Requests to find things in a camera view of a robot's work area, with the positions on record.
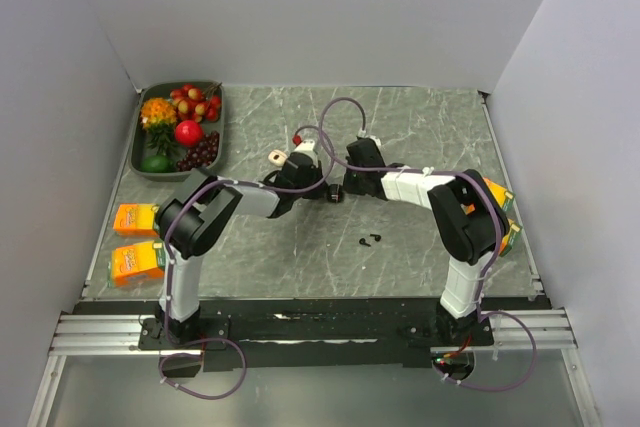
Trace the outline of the orange juice box upper left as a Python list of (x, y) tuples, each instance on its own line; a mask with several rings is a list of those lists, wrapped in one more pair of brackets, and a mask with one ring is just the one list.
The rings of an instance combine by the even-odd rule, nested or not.
[(156, 237), (156, 204), (126, 203), (116, 210), (113, 230), (123, 237)]

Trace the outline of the black earbud charging case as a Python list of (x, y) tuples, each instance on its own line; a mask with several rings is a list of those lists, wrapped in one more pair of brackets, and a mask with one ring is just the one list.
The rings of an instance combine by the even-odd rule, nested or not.
[(341, 203), (344, 201), (344, 189), (341, 184), (330, 184), (327, 189), (326, 198), (331, 203)]

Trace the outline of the orange juice box upper right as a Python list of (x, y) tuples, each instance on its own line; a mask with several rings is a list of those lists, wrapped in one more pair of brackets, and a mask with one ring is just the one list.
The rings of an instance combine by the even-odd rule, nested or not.
[(484, 178), (484, 181), (499, 207), (504, 212), (508, 212), (514, 203), (515, 195), (506, 187), (490, 180), (489, 178)]

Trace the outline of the orange flower fruit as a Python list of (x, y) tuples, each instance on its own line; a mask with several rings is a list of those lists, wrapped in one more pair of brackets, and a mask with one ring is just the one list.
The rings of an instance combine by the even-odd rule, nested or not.
[(140, 108), (140, 123), (144, 130), (158, 125), (175, 125), (177, 114), (175, 106), (164, 98), (150, 98)]

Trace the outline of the aluminium frame rail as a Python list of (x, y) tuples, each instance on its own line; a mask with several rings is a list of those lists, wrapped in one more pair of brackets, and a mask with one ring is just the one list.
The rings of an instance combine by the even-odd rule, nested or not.
[(492, 334), (499, 348), (523, 350), (533, 337), (538, 349), (573, 349), (577, 342), (564, 309), (520, 310), (491, 317)]
[(71, 315), (59, 317), (50, 356), (120, 356), (138, 354), (143, 331), (139, 315)]

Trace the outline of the dark grey fruit tray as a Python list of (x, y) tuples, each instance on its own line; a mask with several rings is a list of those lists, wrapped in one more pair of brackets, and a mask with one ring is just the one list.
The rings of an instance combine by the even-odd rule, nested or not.
[(200, 167), (214, 171), (222, 162), (224, 117), (220, 82), (168, 82), (147, 88), (134, 120), (131, 170), (158, 182), (181, 181)]

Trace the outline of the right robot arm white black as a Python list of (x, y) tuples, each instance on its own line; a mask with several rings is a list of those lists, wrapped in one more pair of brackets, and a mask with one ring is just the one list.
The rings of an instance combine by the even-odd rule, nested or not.
[(472, 331), (484, 281), (499, 256), (508, 218), (480, 173), (436, 172), (386, 164), (376, 142), (359, 138), (347, 146), (344, 188), (357, 195), (426, 208), (449, 254), (447, 279), (440, 297), (438, 337), (459, 345)]

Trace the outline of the beige earbud charging case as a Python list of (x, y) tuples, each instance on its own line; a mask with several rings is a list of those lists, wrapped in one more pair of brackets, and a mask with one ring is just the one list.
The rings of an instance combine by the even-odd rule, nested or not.
[(268, 161), (278, 167), (281, 168), (285, 165), (286, 161), (288, 159), (288, 154), (286, 152), (283, 152), (281, 150), (273, 150), (268, 154)]

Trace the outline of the dark grape bunch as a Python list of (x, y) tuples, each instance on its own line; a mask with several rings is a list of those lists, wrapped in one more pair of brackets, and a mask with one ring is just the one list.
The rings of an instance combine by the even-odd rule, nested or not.
[(207, 167), (218, 157), (220, 134), (217, 131), (205, 134), (199, 143), (189, 147), (186, 155), (176, 163), (178, 171), (188, 171), (198, 167)]

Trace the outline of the red apple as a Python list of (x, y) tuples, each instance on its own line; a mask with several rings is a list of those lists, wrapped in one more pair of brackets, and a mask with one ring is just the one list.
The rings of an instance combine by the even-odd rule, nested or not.
[(184, 147), (194, 147), (203, 140), (205, 134), (201, 125), (193, 120), (180, 122), (174, 131), (174, 137), (178, 144)]

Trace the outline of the orange juice box lower left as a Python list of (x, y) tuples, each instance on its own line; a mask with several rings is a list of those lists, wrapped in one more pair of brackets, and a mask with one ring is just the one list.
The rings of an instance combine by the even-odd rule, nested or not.
[(164, 277), (166, 253), (161, 241), (144, 241), (112, 251), (109, 281), (127, 287)]

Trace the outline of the orange juice box lower right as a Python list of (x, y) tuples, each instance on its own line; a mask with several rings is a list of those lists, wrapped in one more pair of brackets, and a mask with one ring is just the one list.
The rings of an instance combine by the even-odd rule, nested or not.
[(514, 247), (514, 244), (519, 239), (522, 233), (522, 227), (520, 224), (515, 222), (513, 219), (509, 219), (509, 228), (506, 234), (503, 236), (499, 256), (505, 257)]

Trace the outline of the green avocado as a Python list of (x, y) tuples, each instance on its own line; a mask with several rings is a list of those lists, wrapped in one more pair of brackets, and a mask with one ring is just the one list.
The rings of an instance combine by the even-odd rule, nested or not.
[(164, 155), (156, 154), (143, 159), (139, 170), (145, 173), (170, 173), (174, 171), (173, 161)]

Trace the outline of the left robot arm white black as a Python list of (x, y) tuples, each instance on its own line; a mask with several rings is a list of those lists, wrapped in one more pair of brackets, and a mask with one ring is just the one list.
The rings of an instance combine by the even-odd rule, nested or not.
[(261, 182), (237, 181), (194, 171), (156, 212), (154, 226), (166, 254), (163, 293), (156, 318), (162, 337), (176, 349), (198, 335), (198, 295), (203, 256), (236, 216), (278, 218), (301, 199), (317, 199), (328, 189), (322, 164), (311, 151), (295, 151)]

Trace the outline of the left aluminium frame rail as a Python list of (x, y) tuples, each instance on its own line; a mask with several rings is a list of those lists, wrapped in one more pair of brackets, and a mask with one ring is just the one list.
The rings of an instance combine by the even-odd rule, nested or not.
[(139, 315), (71, 315), (59, 317), (50, 356), (120, 356), (138, 354), (143, 331)]

